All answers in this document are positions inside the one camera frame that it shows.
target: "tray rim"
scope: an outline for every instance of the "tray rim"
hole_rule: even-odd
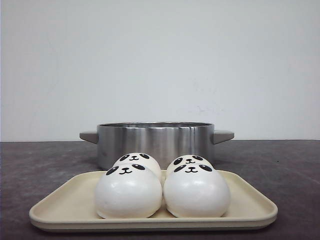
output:
[[[152,218],[103,218],[103,219],[94,219],[94,220],[83,220],[83,219],[79,219],[79,220],[46,220],[42,217],[38,217],[35,214],[35,209],[38,207],[38,205],[40,205],[41,203],[45,202],[48,198],[50,198],[52,195],[54,195],[56,192],[58,192],[61,188],[63,188],[65,185],[69,184],[69,182],[71,180],[77,179],[77,178],[81,178],[85,175],[91,175],[94,173],[105,173],[106,171],[89,171],[89,172],[84,172],[84,173],[80,173],[78,175],[73,176],[72,178],[70,178],[68,181],[66,181],[65,183],[63,183],[61,186],[59,186],[56,190],[54,190],[53,192],[51,192],[49,195],[47,195],[45,198],[43,198],[42,200],[40,200],[39,202],[37,202],[30,210],[29,210],[29,218],[31,220],[31,223],[33,225],[35,225],[36,227],[38,227],[36,224],[49,224],[49,225],[74,225],[74,224],[85,224],[85,225],[90,225],[90,224],[120,224],[120,223],[149,223],[149,224],[157,224],[157,223],[192,223],[192,222],[203,222],[203,223],[208,223],[208,222],[216,222],[216,223],[237,223],[237,222],[252,222],[252,223],[256,223],[258,224],[259,222],[263,223],[265,221],[271,221],[270,223],[268,223],[267,225],[273,223],[276,218],[277,218],[277,214],[278,214],[278,207],[277,205],[272,202],[269,198],[267,198],[265,195],[263,195],[260,191],[258,191],[255,187],[253,187],[251,184],[249,184],[246,180],[244,180],[242,177],[240,177],[238,174],[234,173],[234,172],[230,172],[230,171],[224,171],[224,170],[217,170],[218,172],[224,172],[230,175],[233,175],[236,178],[241,179],[241,181],[243,181],[243,183],[247,186],[249,186],[252,190],[254,190],[255,194],[258,194],[260,197],[264,198],[264,200],[266,200],[271,206],[272,206],[272,211],[264,216],[261,217],[164,217],[164,218],[156,218],[156,217],[152,217]],[[229,226],[229,227],[222,227],[224,229],[228,229],[228,228],[248,228],[246,226],[238,226],[238,227],[233,227],[233,226]]]

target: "pot handle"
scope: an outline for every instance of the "pot handle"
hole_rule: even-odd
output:
[[[93,144],[97,144],[99,141],[99,136],[97,134],[97,132],[95,131],[84,131],[84,132],[80,132],[79,137],[82,140],[91,142]]]
[[[235,133],[228,130],[214,130],[210,140],[212,144],[219,144],[235,137]]]

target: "panda mouth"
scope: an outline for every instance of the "panda mouth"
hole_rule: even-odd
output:
[[[197,173],[198,171],[194,171],[193,169],[190,169],[190,171],[184,171],[185,173]]]
[[[130,174],[130,173],[132,173],[132,171],[124,170],[124,172],[120,172],[119,174],[122,175],[122,174]]]

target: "panda face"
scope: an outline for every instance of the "panda face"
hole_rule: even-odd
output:
[[[170,165],[166,169],[166,176],[168,176],[170,173],[175,171],[177,169],[177,167],[183,166],[183,165],[185,165],[186,169],[188,169],[188,171],[190,171],[190,173],[193,173],[193,172],[195,172],[197,170],[195,170],[194,168],[188,168],[188,167],[190,167],[191,165],[194,165],[194,164],[207,166],[210,169],[213,169],[211,163],[208,162],[206,159],[204,159],[201,156],[194,155],[194,154],[192,154],[192,155],[183,155],[183,156],[179,156],[178,158],[176,158],[174,161],[172,161],[170,163]]]
[[[120,157],[118,161],[127,163],[131,161],[137,161],[140,159],[150,159],[150,156],[142,152],[133,152]]]
[[[111,174],[119,174],[119,175],[125,175],[125,174],[131,174],[133,171],[143,171],[146,170],[146,168],[139,164],[123,164],[120,166],[115,166],[111,169],[109,169],[105,175],[109,176]]]
[[[158,162],[149,154],[143,153],[143,152],[132,152],[127,153],[126,155],[123,155],[120,157],[114,164],[113,167],[119,166],[121,168],[121,165],[123,164],[129,164],[134,167],[134,165],[140,165],[145,168],[150,169],[161,181],[162,178],[162,172],[161,168],[158,164]]]
[[[191,165],[180,165],[178,166],[173,172],[177,173],[181,170],[184,170],[183,172],[189,174],[189,173],[198,173],[198,172],[212,172],[213,168],[211,168],[210,166],[207,165],[203,165],[203,164],[191,164]]]

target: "black eye patch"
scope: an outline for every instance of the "black eye patch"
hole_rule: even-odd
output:
[[[199,165],[200,168],[202,168],[203,170],[206,170],[208,172],[212,172],[211,167],[207,166],[207,165]]]
[[[182,157],[179,157],[173,162],[173,165],[178,165],[179,163],[181,163],[181,161],[182,161]]]
[[[181,166],[178,166],[175,170],[174,170],[174,172],[176,173],[176,172],[178,172],[178,171],[180,171],[181,169],[183,169],[184,167],[186,167],[187,165],[185,165],[185,164],[183,164],[183,165],[181,165]]]
[[[121,162],[121,161],[125,160],[126,158],[128,158],[129,156],[130,156],[130,154],[124,155],[123,157],[120,158],[119,161]]]
[[[145,158],[145,159],[149,159],[150,158],[147,154],[144,154],[144,153],[141,153],[140,156]]]
[[[132,167],[136,168],[136,169],[139,169],[139,170],[145,170],[145,167],[144,166],[141,166],[139,164],[132,164]]]
[[[112,174],[112,173],[114,173],[117,169],[119,168],[119,166],[115,166],[115,167],[113,167],[113,168],[111,168],[111,169],[109,169],[107,172],[106,172],[106,174],[105,175],[110,175],[110,174]]]
[[[200,156],[192,156],[194,159],[197,159],[197,160],[199,160],[199,161],[202,161],[203,160],[203,158],[202,157],[200,157]]]

